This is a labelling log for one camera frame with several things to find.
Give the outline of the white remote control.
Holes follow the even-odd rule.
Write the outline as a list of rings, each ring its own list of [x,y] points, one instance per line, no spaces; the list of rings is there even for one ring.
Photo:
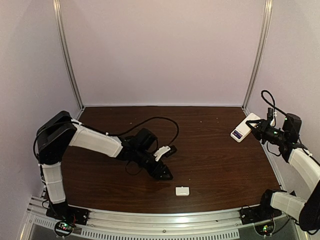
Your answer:
[[[237,130],[239,133],[242,134],[242,138],[240,140],[237,140],[233,135],[232,135],[232,131],[230,133],[230,136],[237,142],[240,143],[242,140],[244,140],[250,133],[251,130],[250,128],[246,125],[246,121],[248,120],[258,120],[260,119],[260,117],[256,114],[254,114],[253,112],[250,113],[234,130]]]

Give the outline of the white battery cover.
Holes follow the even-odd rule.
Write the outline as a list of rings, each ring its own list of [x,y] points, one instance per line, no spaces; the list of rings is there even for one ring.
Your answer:
[[[188,186],[177,186],[175,188],[175,195],[177,197],[186,197],[190,195],[190,188]]]

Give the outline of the purple battery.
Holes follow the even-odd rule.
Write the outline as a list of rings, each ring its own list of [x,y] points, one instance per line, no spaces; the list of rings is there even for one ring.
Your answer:
[[[239,133],[237,130],[234,130],[234,131],[232,132],[232,135],[233,135],[237,140],[240,140],[240,139],[243,137],[243,135],[242,135],[241,133]]]

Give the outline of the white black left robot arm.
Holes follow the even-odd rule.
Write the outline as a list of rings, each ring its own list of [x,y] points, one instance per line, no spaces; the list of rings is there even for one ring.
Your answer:
[[[68,147],[79,147],[120,161],[135,162],[155,180],[170,181],[173,175],[162,159],[173,153],[175,148],[165,145],[155,152],[149,152],[157,140],[146,128],[125,138],[120,134],[103,132],[72,118],[69,112],[63,110],[37,130],[32,148],[49,200],[58,205],[67,202],[61,162]]]

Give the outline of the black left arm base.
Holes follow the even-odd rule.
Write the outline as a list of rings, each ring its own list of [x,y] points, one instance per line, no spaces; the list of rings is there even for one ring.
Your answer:
[[[68,204],[53,204],[48,207],[46,216],[71,224],[85,226],[88,221],[89,212],[88,209],[73,207]]]

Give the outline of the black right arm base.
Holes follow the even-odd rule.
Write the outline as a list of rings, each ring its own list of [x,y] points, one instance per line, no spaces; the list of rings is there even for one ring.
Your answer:
[[[239,215],[242,224],[247,225],[251,223],[272,220],[275,217],[281,216],[282,212],[278,209],[271,207],[270,205],[243,205],[239,210]]]

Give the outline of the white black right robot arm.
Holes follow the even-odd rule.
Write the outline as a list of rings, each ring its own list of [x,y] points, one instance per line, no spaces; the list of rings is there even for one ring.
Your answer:
[[[266,190],[261,205],[267,209],[277,209],[297,220],[302,231],[320,230],[320,165],[312,159],[310,152],[298,143],[302,120],[288,113],[282,129],[270,125],[271,119],[246,120],[254,137],[261,142],[278,146],[280,155],[302,177],[311,191],[307,200],[285,191]]]

